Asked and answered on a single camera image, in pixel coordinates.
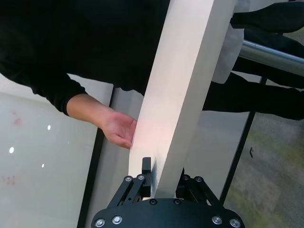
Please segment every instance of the metal rail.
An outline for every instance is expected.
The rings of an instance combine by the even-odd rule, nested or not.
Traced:
[[[239,56],[267,66],[304,76],[304,58],[244,40]]]

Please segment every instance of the black sweater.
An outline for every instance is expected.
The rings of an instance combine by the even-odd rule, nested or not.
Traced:
[[[168,0],[0,0],[0,73],[67,114],[67,73],[144,93]]]

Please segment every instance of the black pants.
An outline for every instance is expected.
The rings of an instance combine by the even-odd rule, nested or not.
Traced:
[[[276,34],[245,31],[245,39],[261,45],[304,57],[304,47],[289,38]],[[253,61],[238,58],[235,71],[264,76],[277,84],[304,88],[304,77]],[[294,88],[248,82],[233,73],[224,84],[211,82],[203,110],[221,112],[255,111],[284,118],[304,119],[304,94]]]

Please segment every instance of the floor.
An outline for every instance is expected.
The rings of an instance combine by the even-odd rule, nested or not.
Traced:
[[[285,35],[304,45],[304,29]],[[255,116],[225,202],[247,228],[304,227],[303,138],[304,121]]]

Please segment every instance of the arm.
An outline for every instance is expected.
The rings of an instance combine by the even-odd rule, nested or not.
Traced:
[[[20,69],[18,65],[0,63],[0,72],[8,79],[29,86],[33,93],[45,97],[56,109],[75,119],[101,128],[114,144],[131,147],[136,121],[103,105],[88,94],[76,81],[53,70]]]
[[[112,143],[130,149],[137,121],[103,105],[88,94],[74,96],[67,103],[69,116],[101,128]]]

